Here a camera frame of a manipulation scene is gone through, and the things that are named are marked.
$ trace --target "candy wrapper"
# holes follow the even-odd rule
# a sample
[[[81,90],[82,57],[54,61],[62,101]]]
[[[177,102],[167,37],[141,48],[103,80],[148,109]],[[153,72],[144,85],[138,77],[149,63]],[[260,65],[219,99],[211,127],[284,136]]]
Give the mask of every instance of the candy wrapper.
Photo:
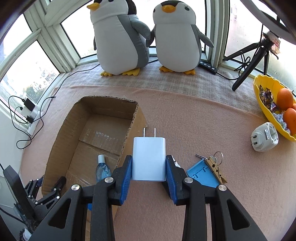
[[[267,109],[270,110],[271,113],[274,113],[278,110],[278,106],[274,103],[274,97],[272,95],[272,92],[270,89],[266,88],[266,90],[263,89],[263,87],[259,86],[259,97],[262,101],[262,103],[265,105]]]
[[[287,128],[287,123],[283,121],[283,113],[281,114],[276,114],[276,113],[272,113],[274,118],[276,119],[276,121],[278,123],[280,123],[280,125],[282,126],[282,128],[289,133],[289,135],[291,134],[291,131]]]

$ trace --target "white belly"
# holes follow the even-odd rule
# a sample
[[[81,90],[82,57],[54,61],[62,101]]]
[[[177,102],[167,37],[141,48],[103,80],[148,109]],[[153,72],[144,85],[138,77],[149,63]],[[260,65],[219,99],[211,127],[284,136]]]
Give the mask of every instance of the white belly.
[[[138,53],[118,17],[94,25],[98,61],[104,71],[118,75],[137,67]]]
[[[175,72],[194,69],[200,52],[190,24],[158,24],[155,31],[159,62]]]

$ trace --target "bolt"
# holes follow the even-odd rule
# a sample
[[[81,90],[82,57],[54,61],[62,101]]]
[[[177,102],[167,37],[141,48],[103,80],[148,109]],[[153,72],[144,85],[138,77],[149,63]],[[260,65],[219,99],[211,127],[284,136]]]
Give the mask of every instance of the bolt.
[[[80,186],[79,186],[78,184],[74,184],[74,185],[71,187],[71,189],[72,189],[73,191],[77,191],[79,188],[80,188]]]
[[[227,190],[227,187],[225,185],[219,185],[218,188],[219,188],[220,191],[226,191]]]
[[[193,179],[190,178],[190,177],[186,177],[186,178],[184,179],[184,181],[185,181],[186,183],[193,183]]]
[[[106,183],[111,183],[111,182],[113,182],[113,181],[114,181],[113,177],[106,177],[106,178],[105,178],[105,182],[106,182]]]

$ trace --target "stuffed animal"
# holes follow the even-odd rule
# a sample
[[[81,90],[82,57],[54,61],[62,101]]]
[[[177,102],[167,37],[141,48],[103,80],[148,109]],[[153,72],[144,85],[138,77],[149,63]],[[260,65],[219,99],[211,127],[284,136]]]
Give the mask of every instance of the stuffed animal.
[[[146,40],[150,29],[142,23],[132,0],[95,0],[87,6],[94,25],[95,48],[102,76],[139,74],[149,60]]]
[[[181,1],[165,1],[155,7],[153,20],[155,27],[146,46],[155,38],[157,57],[163,65],[160,71],[194,75],[202,53],[200,40],[210,47],[214,45],[195,25],[192,8]]]

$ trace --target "blue gripper pad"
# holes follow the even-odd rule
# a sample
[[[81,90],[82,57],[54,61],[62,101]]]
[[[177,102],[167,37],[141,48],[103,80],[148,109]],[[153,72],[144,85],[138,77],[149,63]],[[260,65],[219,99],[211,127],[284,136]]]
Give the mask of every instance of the blue gripper pad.
[[[120,195],[120,199],[119,199],[121,205],[124,203],[124,201],[126,200],[127,195],[128,195],[128,188],[129,188],[129,185],[131,182],[131,164],[132,164],[132,158],[130,158],[128,161],[126,173],[125,173],[124,178],[122,180],[121,195]]]
[[[170,162],[167,157],[165,159],[165,173],[166,173],[166,180],[168,182],[168,188],[170,191],[170,198],[173,200],[174,204],[176,204],[177,203],[177,186],[172,173]]]
[[[207,164],[202,159],[200,162],[195,164],[193,167],[187,170],[188,176],[198,181],[200,184],[209,186],[209,187],[217,187],[219,182],[208,168]]]

